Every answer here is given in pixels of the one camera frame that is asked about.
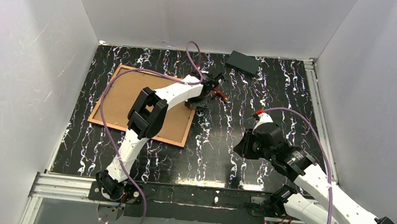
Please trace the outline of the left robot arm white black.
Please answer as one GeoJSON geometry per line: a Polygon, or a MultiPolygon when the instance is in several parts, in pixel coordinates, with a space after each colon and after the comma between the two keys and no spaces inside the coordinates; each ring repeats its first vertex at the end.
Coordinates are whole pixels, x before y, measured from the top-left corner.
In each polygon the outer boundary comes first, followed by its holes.
{"type": "Polygon", "coordinates": [[[123,142],[117,146],[115,141],[111,141],[116,155],[105,170],[96,174],[101,192],[107,194],[110,201],[116,202],[123,198],[126,183],[133,181],[130,176],[133,162],[146,142],[161,131],[168,110],[180,103],[199,107],[224,81],[221,72],[194,70],[183,79],[151,70],[147,72],[173,83],[157,89],[143,88],[127,114],[123,142]]]}

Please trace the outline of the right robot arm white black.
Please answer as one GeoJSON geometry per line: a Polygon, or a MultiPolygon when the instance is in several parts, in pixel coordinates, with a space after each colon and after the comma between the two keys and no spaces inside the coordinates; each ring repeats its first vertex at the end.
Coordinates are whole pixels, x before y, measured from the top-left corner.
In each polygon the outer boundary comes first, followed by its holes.
{"type": "Polygon", "coordinates": [[[306,200],[290,187],[281,188],[270,197],[270,207],[305,224],[395,224],[388,217],[377,217],[349,197],[338,185],[331,185],[313,157],[299,147],[290,145],[279,126],[259,122],[247,129],[234,152],[249,159],[265,159],[275,170],[317,202],[306,200]]]}

